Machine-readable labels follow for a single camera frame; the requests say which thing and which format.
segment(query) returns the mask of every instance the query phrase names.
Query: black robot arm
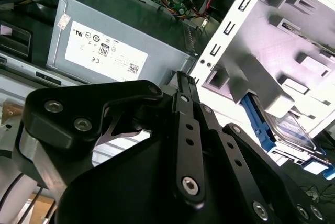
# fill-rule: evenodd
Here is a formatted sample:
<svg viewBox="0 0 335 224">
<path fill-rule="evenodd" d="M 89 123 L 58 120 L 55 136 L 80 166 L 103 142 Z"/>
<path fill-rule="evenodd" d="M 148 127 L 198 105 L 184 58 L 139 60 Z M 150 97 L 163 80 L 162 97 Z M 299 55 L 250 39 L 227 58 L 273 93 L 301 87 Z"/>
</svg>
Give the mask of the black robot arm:
<svg viewBox="0 0 335 224">
<path fill-rule="evenodd" d="M 56 223 L 328 223 L 320 209 L 237 125 L 220 126 L 194 80 L 32 92 L 13 159 L 51 190 Z M 92 166 L 121 136 L 149 139 Z"/>
</svg>

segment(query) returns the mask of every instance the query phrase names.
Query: bolt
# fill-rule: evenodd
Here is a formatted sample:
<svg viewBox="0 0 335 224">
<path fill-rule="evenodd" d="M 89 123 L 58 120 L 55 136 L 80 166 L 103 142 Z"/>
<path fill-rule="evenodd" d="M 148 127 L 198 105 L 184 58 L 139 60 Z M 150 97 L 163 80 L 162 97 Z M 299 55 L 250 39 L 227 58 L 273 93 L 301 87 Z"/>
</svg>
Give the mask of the bolt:
<svg viewBox="0 0 335 224">
<path fill-rule="evenodd" d="M 318 217 L 320 220 L 323 220 L 323 216 L 322 214 L 320 213 L 320 211 L 313 205 L 310 206 L 310 209 L 312 210 L 312 213 Z"/>
<path fill-rule="evenodd" d="M 152 93 L 155 93 L 155 94 L 158 93 L 156 87 L 154 87 L 154 86 L 149 86 L 149 90 L 150 90 Z"/>
<path fill-rule="evenodd" d="M 184 177 L 182 181 L 184 189 L 190 195 L 196 195 L 199 191 L 198 185 L 194 179 L 190 177 Z"/>
<path fill-rule="evenodd" d="M 180 98 L 181 98 L 183 101 L 185 101 L 185 102 L 188 102 L 188 101 L 189 101 L 188 98 L 185 97 L 184 95 L 181 95 Z"/>
<path fill-rule="evenodd" d="M 257 201 L 254 201 L 252 204 L 253 210 L 255 211 L 255 213 L 264 221 L 267 221 L 269 219 L 269 216 L 265 210 L 265 208 L 262 206 L 262 204 L 260 204 Z"/>
<path fill-rule="evenodd" d="M 297 209 L 298 209 L 299 213 L 300 213 L 306 220 L 309 219 L 309 215 L 308 215 L 308 213 L 306 212 L 306 210 L 305 210 L 301 205 L 298 205 L 298 206 L 297 206 Z"/>
<path fill-rule="evenodd" d="M 78 131 L 89 131 L 92 128 L 91 122 L 86 118 L 77 118 L 74 121 L 74 127 Z"/>
<path fill-rule="evenodd" d="M 204 106 L 204 109 L 205 109 L 205 111 L 207 111 L 208 113 L 211 113 L 211 109 L 210 109 L 207 105 Z"/>
<path fill-rule="evenodd" d="M 44 108 L 51 113 L 60 113 L 63 111 L 63 106 L 58 101 L 50 100 L 44 104 Z"/>
<path fill-rule="evenodd" d="M 237 126 L 233 126 L 232 128 L 236 133 L 241 133 L 240 128 L 238 128 Z"/>
</svg>

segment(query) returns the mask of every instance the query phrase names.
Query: power supply label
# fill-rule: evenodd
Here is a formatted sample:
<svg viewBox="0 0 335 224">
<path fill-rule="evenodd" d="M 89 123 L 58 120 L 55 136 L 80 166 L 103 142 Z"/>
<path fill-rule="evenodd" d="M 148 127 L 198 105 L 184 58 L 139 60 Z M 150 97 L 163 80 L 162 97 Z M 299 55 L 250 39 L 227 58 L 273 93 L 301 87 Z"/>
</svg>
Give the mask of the power supply label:
<svg viewBox="0 0 335 224">
<path fill-rule="evenodd" d="M 117 81 L 137 80 L 148 54 L 76 21 L 65 59 Z"/>
</svg>

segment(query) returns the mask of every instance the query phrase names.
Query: barcode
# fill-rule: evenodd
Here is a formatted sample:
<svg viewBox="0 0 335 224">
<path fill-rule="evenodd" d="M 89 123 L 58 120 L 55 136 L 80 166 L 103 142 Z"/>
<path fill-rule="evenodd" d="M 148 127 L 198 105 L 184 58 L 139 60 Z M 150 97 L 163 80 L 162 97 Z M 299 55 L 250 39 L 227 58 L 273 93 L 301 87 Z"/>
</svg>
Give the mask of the barcode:
<svg viewBox="0 0 335 224">
<path fill-rule="evenodd" d="M 134 64 L 131 63 L 129 65 L 128 71 L 131 72 L 132 74 L 137 74 L 138 69 L 139 69 L 139 67 L 137 65 L 134 65 Z"/>
</svg>

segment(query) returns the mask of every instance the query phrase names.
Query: power supply unit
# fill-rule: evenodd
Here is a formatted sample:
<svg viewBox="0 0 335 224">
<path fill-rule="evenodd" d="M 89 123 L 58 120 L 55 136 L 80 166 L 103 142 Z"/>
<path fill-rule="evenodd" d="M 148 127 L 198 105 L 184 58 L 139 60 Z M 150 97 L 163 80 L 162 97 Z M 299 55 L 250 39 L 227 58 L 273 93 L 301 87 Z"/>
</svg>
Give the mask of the power supply unit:
<svg viewBox="0 0 335 224">
<path fill-rule="evenodd" d="M 59 0 L 47 67 L 84 83 L 160 85 L 190 71 L 207 37 L 139 0 Z"/>
</svg>

